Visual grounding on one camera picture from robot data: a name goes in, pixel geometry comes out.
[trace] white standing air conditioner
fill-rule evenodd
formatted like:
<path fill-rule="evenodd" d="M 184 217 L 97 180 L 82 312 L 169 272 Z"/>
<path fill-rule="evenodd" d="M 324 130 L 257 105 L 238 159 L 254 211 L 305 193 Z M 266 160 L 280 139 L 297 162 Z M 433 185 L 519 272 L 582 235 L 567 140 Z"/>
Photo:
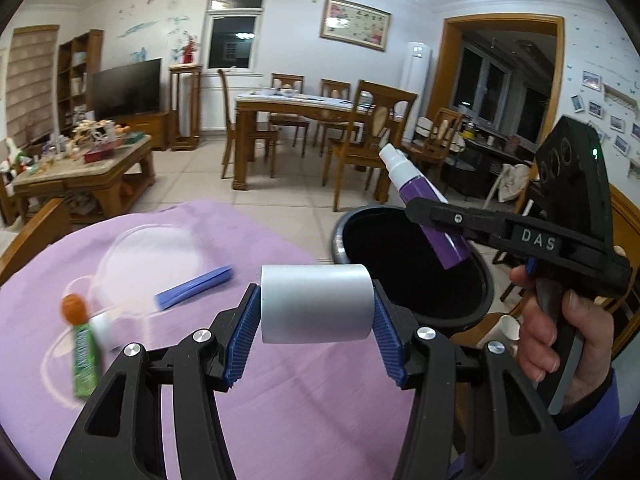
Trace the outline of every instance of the white standing air conditioner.
<path fill-rule="evenodd" d="M 404 60 L 402 61 L 402 75 L 399 88 L 418 94 L 414 106 L 409 114 L 403 139 L 411 139 L 414 136 L 415 125 L 422 110 L 422 98 L 424 87 L 427 84 L 429 65 L 431 63 L 431 47 L 420 41 L 412 41 L 407 45 Z M 404 105 L 398 106 L 398 112 L 404 112 Z"/>

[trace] silver roll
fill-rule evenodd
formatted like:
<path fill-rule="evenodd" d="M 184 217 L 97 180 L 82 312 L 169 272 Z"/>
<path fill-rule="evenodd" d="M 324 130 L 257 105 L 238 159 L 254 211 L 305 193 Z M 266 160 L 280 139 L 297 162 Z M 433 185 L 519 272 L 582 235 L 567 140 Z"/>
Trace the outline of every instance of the silver roll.
<path fill-rule="evenodd" d="M 262 266 L 260 308 L 265 343 L 366 339 L 373 283 L 363 265 Z"/>

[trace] black cuff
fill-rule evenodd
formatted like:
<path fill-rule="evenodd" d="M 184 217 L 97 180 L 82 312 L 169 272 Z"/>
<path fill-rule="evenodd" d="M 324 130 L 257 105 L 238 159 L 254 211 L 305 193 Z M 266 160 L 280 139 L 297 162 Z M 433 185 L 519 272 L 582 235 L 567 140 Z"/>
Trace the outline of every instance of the black cuff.
<path fill-rule="evenodd" d="M 593 390 L 589 395 L 576 402 L 567 412 L 559 413 L 553 417 L 558 430 L 566 430 L 566 428 L 574 425 L 585 415 L 591 413 L 591 411 L 602 400 L 602 397 L 604 397 L 604 394 L 607 393 L 607 390 L 612 384 L 613 368 L 610 368 L 607 378 L 604 379 L 604 382 L 600 386 Z"/>

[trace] purple spray bottle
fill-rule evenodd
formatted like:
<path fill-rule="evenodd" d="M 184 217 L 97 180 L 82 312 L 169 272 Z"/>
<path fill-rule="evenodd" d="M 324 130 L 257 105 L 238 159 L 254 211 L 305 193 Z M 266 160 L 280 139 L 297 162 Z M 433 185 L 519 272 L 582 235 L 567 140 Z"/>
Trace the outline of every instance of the purple spray bottle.
<path fill-rule="evenodd" d="M 404 153 L 396 150 L 392 144 L 387 144 L 380 150 L 380 158 L 385 163 L 389 178 L 405 204 L 417 196 L 447 203 L 442 193 L 404 156 Z M 421 227 L 445 269 L 450 269 L 471 256 L 471 248 L 462 236 Z"/>

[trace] television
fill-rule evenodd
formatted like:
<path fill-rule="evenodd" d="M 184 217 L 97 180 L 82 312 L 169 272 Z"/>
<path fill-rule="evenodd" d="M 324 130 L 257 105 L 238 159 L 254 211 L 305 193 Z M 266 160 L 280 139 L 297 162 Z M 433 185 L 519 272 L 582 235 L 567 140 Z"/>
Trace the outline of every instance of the television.
<path fill-rule="evenodd" d="M 153 59 L 95 73 L 95 118 L 159 112 L 161 65 L 161 59 Z"/>

